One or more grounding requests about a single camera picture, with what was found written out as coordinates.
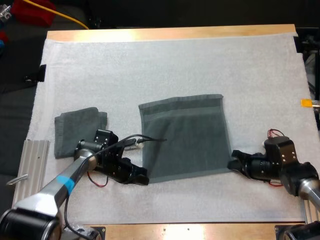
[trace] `yellow cable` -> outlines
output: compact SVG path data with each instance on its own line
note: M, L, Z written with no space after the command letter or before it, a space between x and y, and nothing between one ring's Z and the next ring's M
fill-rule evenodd
M74 21L75 23L80 24L80 25L81 25L82 27L84 27L85 29L89 29L86 25L84 25L82 22L78 21L77 19L74 19L73 17L64 15L64 14L58 12L58 11L52 10L52 9L47 8L47 7L45 7L45 6L41 6L41 5L39 5L39 4L37 4L37 3L33 2L33 1L30 1L30 0L23 0L23 1L26 2L26 3L28 3L28 4L31 4L31 5L33 5L33 6L36 6L36 7L38 7L38 8L41 8L41 9L43 9L43 10L46 10L46 11L48 11L48 12L51 12L51 13L53 13L53 14L59 15L59 16L61 16L61 17L63 17L63 18L66 18L66 19L69 19L69 20L71 20L71 21Z

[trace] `metal clamp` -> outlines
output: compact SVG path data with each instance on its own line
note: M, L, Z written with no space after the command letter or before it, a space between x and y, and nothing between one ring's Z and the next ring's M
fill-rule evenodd
M6 185L7 185L7 186L12 186L12 185L15 185L15 184L17 184L18 182L20 182L20 181L22 181L22 180L26 180L26 179L28 179L28 174L24 174L24 175L22 175L22 176L18 176L18 177L16 177L16 178L12 179L11 181L8 181L8 182L6 183Z

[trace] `table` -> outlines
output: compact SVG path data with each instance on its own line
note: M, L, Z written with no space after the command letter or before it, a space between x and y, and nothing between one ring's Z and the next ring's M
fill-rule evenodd
M47 39L64 42L134 42L143 40L255 36L295 32L293 24L49 31ZM108 240L274 240L275 225L295 223L111 224Z

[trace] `gray towel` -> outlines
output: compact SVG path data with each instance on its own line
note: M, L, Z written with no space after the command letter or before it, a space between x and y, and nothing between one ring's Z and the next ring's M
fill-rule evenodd
M62 113L54 119L55 158L73 157L78 142L93 141L97 129L106 129L107 113L96 107Z
M150 183L228 172L231 159L220 94L173 97L139 105Z

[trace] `red object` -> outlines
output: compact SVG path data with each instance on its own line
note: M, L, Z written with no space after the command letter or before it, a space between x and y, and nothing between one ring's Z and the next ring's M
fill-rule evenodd
M4 43L7 43L9 41L9 38L4 31L0 31L0 40L2 40Z
M31 1L48 9L56 10L56 6L48 0ZM52 12L33 6L23 0L14 0L11 13L22 23L41 27L50 27L56 16Z

